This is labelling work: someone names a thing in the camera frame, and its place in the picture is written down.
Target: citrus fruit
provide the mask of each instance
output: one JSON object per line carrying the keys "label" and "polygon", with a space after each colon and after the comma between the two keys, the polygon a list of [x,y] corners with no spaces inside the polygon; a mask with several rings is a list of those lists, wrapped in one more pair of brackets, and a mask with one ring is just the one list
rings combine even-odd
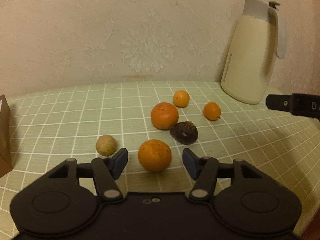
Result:
{"label": "citrus fruit", "polygon": [[158,173],[169,167],[172,160],[171,149],[163,141],[148,140],[141,144],[138,160],[145,170]]}
{"label": "citrus fruit", "polygon": [[216,103],[209,102],[204,106],[203,114],[209,120],[216,121],[218,118],[220,118],[221,109]]}
{"label": "citrus fruit", "polygon": [[177,107],[185,107],[189,104],[190,96],[187,91],[178,90],[173,95],[173,103]]}
{"label": "citrus fruit", "polygon": [[170,103],[159,103],[151,110],[151,122],[158,129],[170,129],[178,122],[178,119],[178,110]]}
{"label": "citrus fruit", "polygon": [[102,135],[96,143],[96,150],[102,156],[109,156],[116,151],[117,143],[111,135]]}

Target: paper bag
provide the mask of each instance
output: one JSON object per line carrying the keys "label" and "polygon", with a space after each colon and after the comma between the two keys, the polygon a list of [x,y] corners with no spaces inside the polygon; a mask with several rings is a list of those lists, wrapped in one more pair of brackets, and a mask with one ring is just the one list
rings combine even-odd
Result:
{"label": "paper bag", "polygon": [[10,109],[5,96],[0,96],[0,177],[12,171],[9,145]]}

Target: dried fruit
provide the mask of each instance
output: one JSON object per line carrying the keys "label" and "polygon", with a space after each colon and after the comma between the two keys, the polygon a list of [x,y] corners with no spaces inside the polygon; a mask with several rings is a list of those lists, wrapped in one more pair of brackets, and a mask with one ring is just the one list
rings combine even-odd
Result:
{"label": "dried fruit", "polygon": [[182,144],[192,144],[198,139],[198,129],[192,122],[178,122],[170,129],[170,134]]}
{"label": "dried fruit", "polygon": [[102,156],[109,156],[116,151],[117,143],[111,135],[102,135],[96,143],[96,150]]}

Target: white grid line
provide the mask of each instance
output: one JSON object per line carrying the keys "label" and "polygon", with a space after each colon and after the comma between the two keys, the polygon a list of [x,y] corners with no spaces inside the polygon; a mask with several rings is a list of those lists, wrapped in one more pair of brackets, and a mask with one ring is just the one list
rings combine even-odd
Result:
{"label": "white grid line", "polygon": [[91,85],[90,85],[89,88],[88,88],[87,95],[86,95],[86,97],[85,97],[85,100],[84,100],[84,103],[83,103],[83,107],[82,107],[82,111],[81,111],[81,114],[80,114],[80,119],[79,119],[79,122],[78,122],[75,139],[74,139],[73,145],[72,145],[71,158],[73,158],[73,151],[75,150],[75,145],[76,145],[77,135],[78,135],[78,131],[79,131],[80,123],[81,123],[81,118],[82,118],[82,115],[83,115],[83,111],[84,111],[84,108],[85,108],[85,104],[86,104],[86,102],[87,102],[87,100],[88,100],[88,95],[89,95],[90,87],[91,87]]}
{"label": "white grid line", "polygon": [[[45,122],[44,122],[44,123],[46,123],[46,122],[47,122],[47,120],[48,120],[49,116],[50,116],[50,114],[48,114],[48,116],[47,116],[47,118],[45,119]],[[41,133],[42,133],[43,128],[44,128],[44,126],[42,126],[42,128],[41,128],[41,130],[40,130],[40,133],[39,133],[39,134],[41,134]],[[38,143],[38,140],[39,140],[39,138],[37,138],[37,139],[36,139],[36,141],[35,141],[35,145],[33,146],[32,152],[31,152],[30,157],[29,157],[29,160],[28,160],[28,164],[27,164],[27,166],[26,166],[26,171],[28,170],[28,167],[29,167],[29,165],[30,165],[31,158],[32,158],[32,154],[33,154],[33,152],[34,152],[34,150],[35,150],[35,148],[36,148],[36,145],[37,145],[37,143]],[[23,176],[22,184],[21,184],[21,188],[20,188],[20,190],[22,190],[22,189],[23,189],[23,183],[24,183],[24,180],[25,180],[25,178],[26,178],[26,174],[27,174],[27,173],[25,173],[25,174],[24,174],[24,176]]]}
{"label": "white grid line", "polygon": [[8,236],[8,237],[12,237],[12,236],[8,235],[7,233],[5,233],[4,231],[1,231],[1,230],[0,230],[0,232],[1,232],[2,234],[4,234],[4,235]]}
{"label": "white grid line", "polygon": [[100,117],[99,117],[99,126],[98,126],[98,134],[97,134],[97,140],[100,137],[100,129],[101,129],[101,118],[102,118],[102,110],[103,110],[103,104],[104,104],[104,96],[106,93],[106,85],[107,83],[104,84],[104,90],[103,90],[103,98],[102,98],[102,102],[101,102],[101,109],[100,109]]}
{"label": "white grid line", "polygon": [[62,120],[63,120],[63,118],[65,117],[66,112],[67,112],[67,111],[65,111],[65,112],[63,113],[63,116],[62,116],[62,119],[61,119],[61,123],[59,124],[58,129],[57,129],[57,132],[56,132],[56,135],[55,135],[55,137],[54,137],[54,139],[53,139],[52,147],[51,147],[50,152],[49,152],[49,157],[48,157],[47,164],[46,164],[46,166],[45,166],[44,173],[46,173],[47,170],[48,170],[48,166],[49,166],[50,158],[51,158],[52,151],[53,151],[53,148],[54,148],[54,144],[55,144],[55,142],[56,142],[56,140],[57,140],[58,133],[59,133],[60,127],[61,127],[61,125],[62,125]]}
{"label": "white grid line", "polygon": [[[169,88],[170,88],[170,90],[171,90],[171,92],[172,92],[172,100],[173,100],[174,92],[173,92],[173,90],[172,90],[172,88],[170,87],[170,85],[169,85],[168,82],[167,82],[167,84],[168,84],[168,86],[169,86]],[[181,160],[181,162],[183,163],[182,152],[180,152],[180,148],[179,148],[176,140],[175,140],[175,139],[173,139],[173,140],[174,140],[175,147],[177,148],[177,151],[178,151],[180,160]],[[191,190],[191,189],[193,188],[193,183],[192,183],[192,181],[191,181],[191,177],[190,177],[190,175],[189,175],[189,173],[188,173],[188,171],[187,171],[187,169],[186,169],[185,167],[184,167],[184,171],[185,171],[186,176],[187,176],[187,178],[188,178],[188,181],[189,181],[189,183],[190,183],[190,190]]]}
{"label": "white grid line", "polygon": [[[122,83],[120,83],[120,97],[122,97]],[[120,109],[121,114],[121,141],[122,141],[122,147],[124,148],[124,135],[123,135],[123,113],[122,113],[122,107]],[[127,178],[127,167],[124,168],[124,182],[125,182],[125,189],[128,192],[129,186],[128,186],[128,178]]]}
{"label": "white grid line", "polygon": [[[157,90],[156,90],[156,87],[155,87],[155,85],[154,85],[153,82],[152,82],[152,85],[153,85],[153,89],[155,90],[156,97],[158,98],[158,103],[161,103],[161,102],[160,102],[160,99],[159,99],[159,96],[158,96],[158,93],[157,93]],[[145,127],[146,127],[146,132],[147,132],[148,140],[149,140],[149,133],[148,133],[148,131],[147,131],[147,124],[146,124],[146,121],[145,121],[145,120],[144,120],[144,122],[145,122]],[[159,179],[158,173],[156,173],[156,177],[157,177],[157,180],[158,180],[160,192],[162,192],[161,184],[160,184],[160,179]]]}

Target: gray lid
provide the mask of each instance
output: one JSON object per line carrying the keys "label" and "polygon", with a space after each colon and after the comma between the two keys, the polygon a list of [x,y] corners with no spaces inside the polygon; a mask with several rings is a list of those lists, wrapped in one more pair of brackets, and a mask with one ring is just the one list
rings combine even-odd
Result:
{"label": "gray lid", "polygon": [[243,15],[249,15],[270,22],[269,3],[261,0],[245,0]]}

